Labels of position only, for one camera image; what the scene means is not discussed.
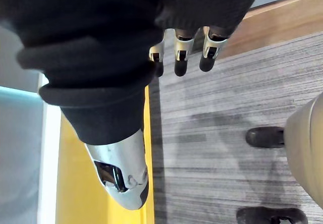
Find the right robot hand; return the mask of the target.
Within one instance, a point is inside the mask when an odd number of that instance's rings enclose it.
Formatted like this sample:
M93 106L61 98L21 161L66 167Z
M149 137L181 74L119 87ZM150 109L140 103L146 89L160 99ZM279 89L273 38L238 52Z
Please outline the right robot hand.
M23 44L17 61L43 73L41 98L58 106L86 145L101 185L123 208L147 200L145 87L161 75L175 30L175 73L185 74L196 32L208 27L213 63L255 0L1 0L1 26Z

